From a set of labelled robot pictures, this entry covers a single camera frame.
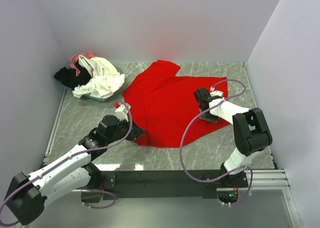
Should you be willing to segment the red t shirt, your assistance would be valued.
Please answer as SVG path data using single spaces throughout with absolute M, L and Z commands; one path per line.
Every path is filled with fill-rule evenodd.
M 134 123 L 145 130 L 135 140 L 139 146 L 179 148 L 186 127 L 200 112 L 194 92 L 217 84 L 228 96 L 226 77 L 177 76 L 179 70 L 173 62 L 155 61 L 124 91 Z

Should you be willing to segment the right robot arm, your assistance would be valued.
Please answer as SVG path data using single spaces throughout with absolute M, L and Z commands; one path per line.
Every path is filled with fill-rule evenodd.
M 208 91 L 203 87 L 193 94 L 202 120 L 216 124 L 222 119 L 233 127 L 235 149 L 220 166 L 222 173 L 219 175 L 221 185 L 230 188 L 240 179 L 241 172 L 251 164 L 253 157 L 272 144 L 267 121 L 260 108 L 233 104 L 224 99 L 222 91 Z

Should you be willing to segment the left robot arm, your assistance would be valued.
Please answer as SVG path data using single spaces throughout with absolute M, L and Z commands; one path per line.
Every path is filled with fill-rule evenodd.
M 121 141 L 135 141 L 145 134 L 131 119 L 106 115 L 65 155 L 28 175 L 16 174 L 9 185 L 5 204 L 17 221 L 28 225 L 45 207 L 78 188 L 102 189 L 104 178 L 93 161 Z

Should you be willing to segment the black base crossbar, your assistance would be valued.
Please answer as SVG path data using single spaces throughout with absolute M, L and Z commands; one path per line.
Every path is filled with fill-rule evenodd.
M 105 191 L 119 199 L 129 198 L 184 198 L 215 199 L 219 181 L 200 183 L 189 178 L 182 170 L 102 171 Z

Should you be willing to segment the white t shirt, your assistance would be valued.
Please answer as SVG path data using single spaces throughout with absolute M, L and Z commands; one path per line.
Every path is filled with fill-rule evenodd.
M 78 99 L 85 94 L 98 98 L 111 97 L 125 83 L 126 75 L 120 74 L 116 67 L 103 57 L 87 58 L 79 55 L 78 63 L 92 76 L 86 85 L 74 88 L 73 96 Z

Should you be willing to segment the black t shirt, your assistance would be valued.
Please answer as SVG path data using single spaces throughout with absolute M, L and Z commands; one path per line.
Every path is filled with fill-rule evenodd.
M 78 86 L 86 85 L 91 80 L 92 76 L 78 61 L 75 63 L 75 67 L 80 71 L 78 76 L 76 76 L 76 69 L 63 67 L 56 72 L 53 77 L 72 90 Z

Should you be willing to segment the teal laundry basket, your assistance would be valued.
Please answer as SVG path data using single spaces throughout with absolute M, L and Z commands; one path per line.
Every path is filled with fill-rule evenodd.
M 71 66 L 70 66 L 70 62 L 68 62 L 67 64 L 66 64 L 66 66 L 65 66 L 65 68 L 67 69 L 67 70 L 70 70 L 71 69 Z M 124 72 L 122 71 L 122 69 L 120 68 L 120 67 L 115 67 L 115 69 L 122 75 L 122 74 L 124 74 Z M 57 79 L 56 80 L 57 81 L 57 83 L 59 84 L 59 85 L 61 85 L 63 88 L 65 88 L 67 91 L 71 91 L 71 92 L 73 92 L 74 90 L 71 88 L 71 87 L 69 87 L 69 86 L 67 86 L 67 85 L 65 85 L 63 82 L 61 82 L 59 79 Z M 92 96 L 92 95 L 90 95 L 90 94 L 84 94 L 83 95 L 83 97 L 85 97 L 85 98 L 88 98 L 88 99 L 92 99 L 92 100 L 95 100 L 95 101 L 98 101 L 98 102 L 106 102 L 110 97 L 107 97 L 107 98 L 101 98 L 101 97 L 94 97 L 94 96 Z

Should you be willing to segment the aluminium frame rail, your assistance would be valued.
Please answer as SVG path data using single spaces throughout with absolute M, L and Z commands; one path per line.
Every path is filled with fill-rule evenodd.
M 97 164 L 102 170 L 122 171 L 180 170 L 177 148 L 143 148 L 116 157 L 115 150 Z M 216 169 L 229 152 L 215 155 L 187 151 L 188 169 Z M 254 159 L 251 194 L 228 208 L 217 199 L 129 198 L 119 199 L 107 209 L 94 210 L 81 205 L 80 192 L 74 191 L 45 209 L 38 228 L 301 228 L 290 197 L 284 170 L 271 168 L 270 152 Z

